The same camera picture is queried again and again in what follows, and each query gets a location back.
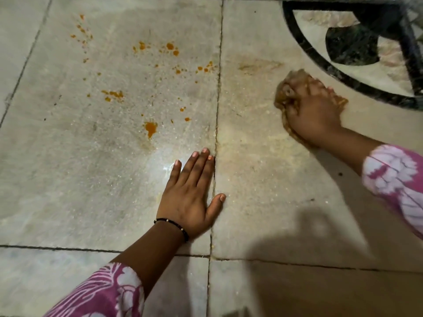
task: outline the orange droplet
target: orange droplet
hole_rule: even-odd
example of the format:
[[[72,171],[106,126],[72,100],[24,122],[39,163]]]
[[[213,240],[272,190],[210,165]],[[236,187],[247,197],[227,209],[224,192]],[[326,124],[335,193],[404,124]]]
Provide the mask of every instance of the orange droplet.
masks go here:
[[[144,128],[148,131],[148,138],[151,139],[157,130],[157,122],[145,122]]]

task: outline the brown rag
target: brown rag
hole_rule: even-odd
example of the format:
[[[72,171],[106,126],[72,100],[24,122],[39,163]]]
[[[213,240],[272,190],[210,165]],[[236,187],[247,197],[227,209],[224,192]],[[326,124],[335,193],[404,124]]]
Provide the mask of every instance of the brown rag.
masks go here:
[[[294,108],[299,111],[299,100],[298,96],[295,93],[294,89],[288,84],[288,82],[292,79],[296,79],[296,82],[299,83],[308,83],[310,75],[304,71],[304,69],[300,69],[298,71],[290,71],[286,78],[278,85],[276,89],[276,96],[275,96],[275,107],[282,111],[282,124],[285,128],[286,132],[294,138],[299,143],[303,144],[307,148],[315,148],[312,144],[306,142],[302,139],[299,135],[295,133],[295,131],[289,126],[288,117],[286,112],[286,107],[288,105],[293,105]],[[348,103],[346,98],[333,93],[332,95],[332,102],[335,104],[340,113],[343,111],[344,106]]]

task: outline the hand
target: hand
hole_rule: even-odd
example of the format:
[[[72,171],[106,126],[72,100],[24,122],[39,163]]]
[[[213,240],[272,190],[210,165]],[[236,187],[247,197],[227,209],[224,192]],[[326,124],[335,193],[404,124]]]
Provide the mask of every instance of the hand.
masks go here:
[[[226,196],[215,196],[207,207],[207,192],[214,174],[214,157],[209,149],[204,148],[201,154],[193,152],[182,172],[181,166],[181,162],[176,160],[156,218],[173,220],[193,240],[212,226]]]
[[[308,82],[291,79],[288,84],[299,101],[299,111],[293,106],[287,107],[288,122],[300,137],[320,146],[320,139],[327,133],[342,129],[341,110],[334,104],[332,88],[326,88],[311,76]]]

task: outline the black curved border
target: black curved border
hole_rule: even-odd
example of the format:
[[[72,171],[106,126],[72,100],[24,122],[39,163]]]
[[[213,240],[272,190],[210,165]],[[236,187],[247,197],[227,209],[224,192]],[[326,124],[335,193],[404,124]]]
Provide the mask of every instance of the black curved border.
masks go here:
[[[301,32],[297,20],[295,19],[295,16],[293,14],[293,10],[295,10],[295,8],[290,5],[291,2],[289,1],[281,2],[281,7],[283,10],[283,15],[285,17],[286,25],[288,26],[288,29],[291,32],[292,36],[298,42],[299,46],[321,69],[323,69],[333,78],[339,80],[348,87],[373,99],[376,99],[378,101],[384,101],[388,104],[392,104],[394,106],[402,108],[423,111],[423,102],[418,100],[418,98],[407,97],[404,95],[396,95],[371,87],[350,77],[349,75],[343,73],[342,71],[334,67],[332,64],[330,64],[314,49],[314,47],[309,43],[304,34]]]

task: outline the floral sleeve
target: floral sleeve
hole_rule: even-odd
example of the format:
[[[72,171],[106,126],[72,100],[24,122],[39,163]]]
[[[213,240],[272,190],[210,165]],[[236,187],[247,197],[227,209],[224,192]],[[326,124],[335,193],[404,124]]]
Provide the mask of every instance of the floral sleeve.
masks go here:
[[[410,150],[384,144],[366,158],[363,184],[391,204],[423,239],[423,157]]]
[[[137,274],[114,262],[93,273],[45,317],[138,317],[143,308],[144,291]]]

